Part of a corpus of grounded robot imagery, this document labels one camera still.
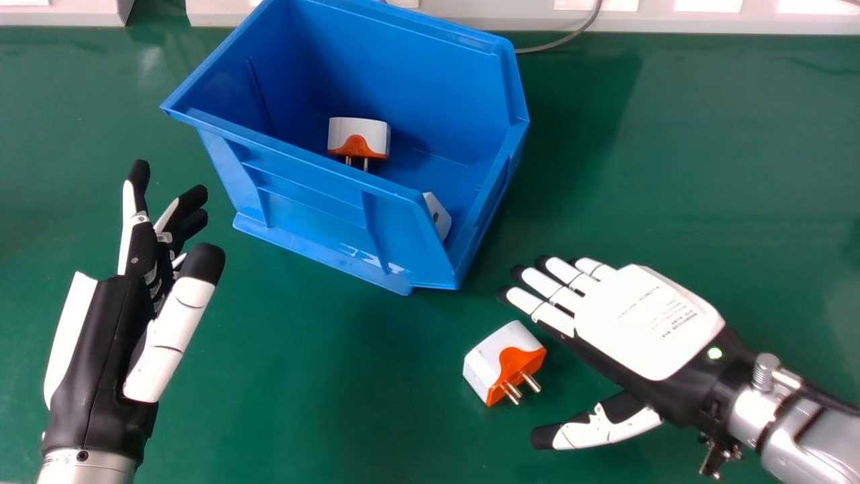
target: metal prong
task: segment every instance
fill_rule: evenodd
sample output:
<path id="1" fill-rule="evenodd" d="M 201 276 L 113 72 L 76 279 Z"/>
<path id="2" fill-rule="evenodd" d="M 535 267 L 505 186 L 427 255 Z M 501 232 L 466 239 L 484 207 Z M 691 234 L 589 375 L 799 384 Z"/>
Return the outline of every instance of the metal prong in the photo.
<path id="1" fill-rule="evenodd" d="M 525 382 L 528 383 L 529 387 L 531 387 L 531 389 L 534 391 L 534 393 L 539 394 L 540 393 L 540 385 L 538 385 L 538 382 L 535 382 L 535 379 L 531 375 L 529 375 L 528 373 L 523 372 L 522 376 L 523 376 L 523 380 L 525 380 Z"/>
<path id="2" fill-rule="evenodd" d="M 517 398 L 523 398 L 523 393 L 520 392 L 519 389 L 516 388 L 511 382 L 505 382 L 505 388 L 507 390 L 510 390 L 510 392 L 513 394 L 513 396 L 515 396 Z"/>
<path id="3" fill-rule="evenodd" d="M 505 385 L 505 395 L 507 395 L 507 399 L 511 401 L 514 405 L 519 405 L 519 398 L 516 395 L 512 394 L 508 389 L 507 385 Z"/>

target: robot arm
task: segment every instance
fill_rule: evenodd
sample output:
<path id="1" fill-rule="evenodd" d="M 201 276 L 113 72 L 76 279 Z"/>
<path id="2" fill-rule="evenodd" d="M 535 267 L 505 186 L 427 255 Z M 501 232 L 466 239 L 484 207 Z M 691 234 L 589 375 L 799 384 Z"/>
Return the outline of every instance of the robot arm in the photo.
<path id="1" fill-rule="evenodd" d="M 161 394 L 206 310 L 224 252 L 197 244 L 206 189 L 181 195 L 153 226 L 144 200 L 149 165 L 138 161 L 123 187 L 117 275 L 76 273 L 45 377 L 50 411 L 39 484 L 133 480 Z"/>
<path id="2" fill-rule="evenodd" d="M 789 484 L 860 483 L 860 413 L 754 355 L 705 300 L 639 265 L 540 258 L 515 267 L 531 291 L 503 288 L 516 307 L 623 392 L 532 431 L 537 449 L 612 444 L 668 421 L 708 445 L 700 473 L 719 479 L 746 445 Z"/>

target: metal screw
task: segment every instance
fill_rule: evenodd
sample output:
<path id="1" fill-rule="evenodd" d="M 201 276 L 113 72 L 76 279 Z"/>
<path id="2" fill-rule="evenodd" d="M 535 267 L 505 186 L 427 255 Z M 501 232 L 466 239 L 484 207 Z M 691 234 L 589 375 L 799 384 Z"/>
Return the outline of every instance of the metal screw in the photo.
<path id="1" fill-rule="evenodd" d="M 752 387 L 759 392 L 770 392 L 773 389 L 773 372 L 779 369 L 779 358 L 771 353 L 762 353 L 755 359 L 752 369 Z"/>

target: blue container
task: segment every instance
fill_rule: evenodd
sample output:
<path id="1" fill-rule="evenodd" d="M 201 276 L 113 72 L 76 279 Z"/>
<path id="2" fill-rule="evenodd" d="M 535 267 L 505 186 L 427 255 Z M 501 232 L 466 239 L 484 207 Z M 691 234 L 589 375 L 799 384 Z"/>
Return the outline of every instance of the blue container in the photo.
<path id="1" fill-rule="evenodd" d="M 509 41 L 370 0 L 267 0 L 162 109 L 197 129 L 235 228 L 401 295 L 459 287 L 529 124 Z M 331 116 L 388 122 L 390 160 L 328 155 Z"/>

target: white paper label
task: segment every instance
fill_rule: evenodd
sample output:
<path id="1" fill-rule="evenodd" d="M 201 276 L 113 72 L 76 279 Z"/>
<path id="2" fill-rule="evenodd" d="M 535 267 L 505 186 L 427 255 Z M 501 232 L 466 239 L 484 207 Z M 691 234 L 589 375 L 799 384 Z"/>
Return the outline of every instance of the white paper label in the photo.
<path id="1" fill-rule="evenodd" d="M 659 381 L 687 364 L 724 326 L 702 298 L 629 265 L 588 295 L 576 331 L 622 365 Z"/>

